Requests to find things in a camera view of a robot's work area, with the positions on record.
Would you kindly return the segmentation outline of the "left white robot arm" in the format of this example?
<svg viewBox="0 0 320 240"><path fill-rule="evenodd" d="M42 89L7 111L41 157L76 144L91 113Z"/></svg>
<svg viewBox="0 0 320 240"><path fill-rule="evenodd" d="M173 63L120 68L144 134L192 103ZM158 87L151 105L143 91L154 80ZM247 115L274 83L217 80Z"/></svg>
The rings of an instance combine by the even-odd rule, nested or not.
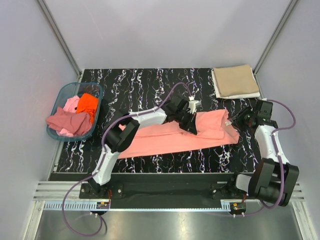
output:
<svg viewBox="0 0 320 240"><path fill-rule="evenodd" d="M97 198L103 198L108 193L107 184L115 163L120 154L132 144L138 130L176 122L180 129L197 135L196 116L200 106L201 101L191 96L189 99L175 97L143 111L119 111L102 136L102 151L97 166L87 180L90 192Z"/></svg>

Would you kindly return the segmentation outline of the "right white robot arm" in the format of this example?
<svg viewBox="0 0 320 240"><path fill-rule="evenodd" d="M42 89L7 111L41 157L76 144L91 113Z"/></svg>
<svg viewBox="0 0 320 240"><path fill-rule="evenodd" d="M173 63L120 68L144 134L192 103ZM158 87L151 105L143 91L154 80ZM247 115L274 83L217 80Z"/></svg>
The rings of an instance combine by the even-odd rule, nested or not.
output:
<svg viewBox="0 0 320 240"><path fill-rule="evenodd" d="M237 130L252 130L261 160L252 176L240 173L235 176L227 185L228 195L236 199L246 192L267 209L285 207L289 203L300 174L299 168L289 163L279 140L280 131L295 127L296 117L291 115L290 126L279 127L272 120L274 103L272 99L258 100L254 107L247 107L230 119Z"/></svg>

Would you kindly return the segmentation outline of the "salmon pink t shirt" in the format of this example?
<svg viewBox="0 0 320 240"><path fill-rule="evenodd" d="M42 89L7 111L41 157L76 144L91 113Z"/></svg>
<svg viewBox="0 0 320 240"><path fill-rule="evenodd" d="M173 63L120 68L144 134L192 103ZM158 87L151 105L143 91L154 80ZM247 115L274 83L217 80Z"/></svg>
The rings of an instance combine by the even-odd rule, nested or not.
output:
<svg viewBox="0 0 320 240"><path fill-rule="evenodd" d="M157 124L137 131L131 145L119 159L187 152L237 144L240 134L228 121L226 109L198 112L197 134L182 130L177 122Z"/></svg>

